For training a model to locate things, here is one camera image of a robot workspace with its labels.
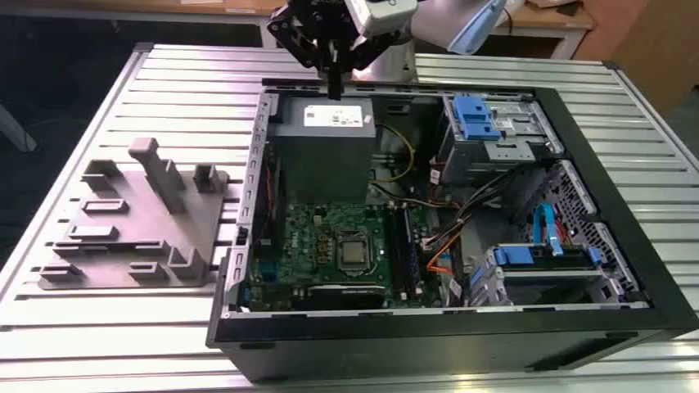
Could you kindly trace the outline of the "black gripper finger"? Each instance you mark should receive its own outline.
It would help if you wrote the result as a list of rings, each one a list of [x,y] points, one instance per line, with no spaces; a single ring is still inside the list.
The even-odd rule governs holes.
[[[281,47],[292,54],[300,65],[315,68],[327,84],[327,97],[335,99],[335,61],[332,58],[332,39],[316,39],[312,42],[295,40],[292,30],[300,24],[292,18],[287,7],[279,7],[269,18],[267,30]]]
[[[380,34],[365,39],[351,48],[347,39],[335,40],[335,100],[344,93],[345,74],[363,70],[395,43],[395,33]]]

